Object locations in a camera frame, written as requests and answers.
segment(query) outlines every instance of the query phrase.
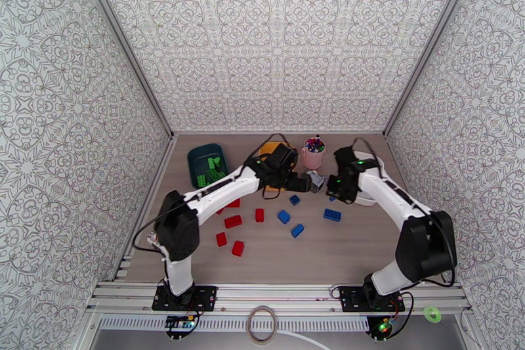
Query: blue block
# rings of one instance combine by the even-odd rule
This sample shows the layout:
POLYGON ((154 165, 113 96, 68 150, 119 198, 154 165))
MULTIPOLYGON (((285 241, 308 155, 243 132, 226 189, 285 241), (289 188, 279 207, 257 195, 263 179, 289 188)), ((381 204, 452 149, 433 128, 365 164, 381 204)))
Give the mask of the blue block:
POLYGON ((286 211, 281 210, 279 211, 279 214, 277 214, 277 218, 279 221, 281 221, 283 224, 288 224, 290 221, 290 214, 288 214, 286 211))
POLYGON ((324 209, 323 217, 336 222, 341 221, 341 213, 335 210, 324 209))
POLYGON ((290 198, 290 203, 292 203, 294 206, 296 206, 297 204, 299 204, 299 202, 301 201, 301 199, 299 199, 299 197, 297 195, 293 195, 291 198, 290 198))
POLYGON ((304 231, 305 228, 303 227, 303 224, 297 224, 294 229, 291 230, 291 235, 296 238, 298 237, 302 231, 304 231))

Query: green block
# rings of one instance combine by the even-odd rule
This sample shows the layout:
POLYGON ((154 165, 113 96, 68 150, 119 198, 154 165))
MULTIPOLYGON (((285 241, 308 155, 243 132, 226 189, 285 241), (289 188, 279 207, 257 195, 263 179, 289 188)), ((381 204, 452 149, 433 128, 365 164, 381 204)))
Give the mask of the green block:
POLYGON ((221 165, 221 158, 220 157, 216 157, 216 158, 208 158, 208 167, 209 169, 214 169, 218 166, 221 165))
POLYGON ((208 170, 208 174, 209 176, 211 177, 211 179, 213 180, 213 182, 221 179, 222 177, 224 177, 224 173, 222 173, 221 175, 221 171, 217 171, 216 169, 211 169, 211 170, 208 170))
POLYGON ((197 186, 199 188, 203 188, 206 186, 206 177, 204 176, 204 174, 197 176, 197 186))

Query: red lego brick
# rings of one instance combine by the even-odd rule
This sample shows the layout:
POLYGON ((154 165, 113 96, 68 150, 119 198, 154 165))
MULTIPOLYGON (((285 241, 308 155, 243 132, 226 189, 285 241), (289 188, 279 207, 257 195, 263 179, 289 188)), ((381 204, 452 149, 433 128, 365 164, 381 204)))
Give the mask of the red lego brick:
POLYGON ((226 229, 233 228, 241 224, 242 224, 242 219, 241 219, 241 216, 238 214, 234 215, 233 217, 228 217, 224 219, 224 226, 226 227, 226 229))
POLYGON ((228 207, 228 208, 239 208, 239 207, 241 207, 241 200, 240 199, 234 200, 232 203, 226 205, 226 207, 228 207))
POLYGON ((236 255, 237 257, 241 257, 242 252, 244 252, 244 242, 239 242, 236 240, 234 243, 234 248, 232 249, 232 254, 236 255))
POLYGON ((226 240, 226 234, 224 232, 221 232, 220 234, 216 235, 217 237, 217 246, 225 246, 227 245, 228 241, 226 240))
POLYGON ((255 209, 255 222, 256 223, 264 222, 264 209, 255 209))

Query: black mounting plate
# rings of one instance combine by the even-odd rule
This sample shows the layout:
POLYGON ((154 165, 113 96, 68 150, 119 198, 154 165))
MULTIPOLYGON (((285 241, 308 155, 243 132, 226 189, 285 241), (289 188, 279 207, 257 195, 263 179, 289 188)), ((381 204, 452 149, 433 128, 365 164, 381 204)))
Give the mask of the black mounting plate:
POLYGON ((163 284, 157 286, 155 298, 152 304, 153 311, 213 311, 215 298, 217 296, 216 286, 195 285, 192 299, 188 304, 180 304, 175 301, 169 288, 163 284))
POLYGON ((383 297, 384 301, 382 300, 376 309, 371 309, 366 305, 362 286, 339 286, 339 299, 344 313, 386 312, 394 314, 396 306, 400 313, 405 311, 405 303, 399 292, 383 297))

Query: pink cup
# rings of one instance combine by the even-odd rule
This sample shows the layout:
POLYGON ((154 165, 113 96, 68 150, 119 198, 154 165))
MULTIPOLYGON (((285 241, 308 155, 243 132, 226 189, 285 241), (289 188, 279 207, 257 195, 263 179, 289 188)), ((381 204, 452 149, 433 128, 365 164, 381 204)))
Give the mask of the pink cup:
POLYGON ((306 147, 307 142, 308 139, 304 142, 304 146, 301 148, 301 161, 303 163, 303 166, 305 166, 309 170, 318 169, 321 166, 321 163, 323 162, 323 155, 326 152, 326 144, 323 142, 323 145, 325 145, 325 147, 322 150, 322 152, 314 153, 309 151, 306 147))

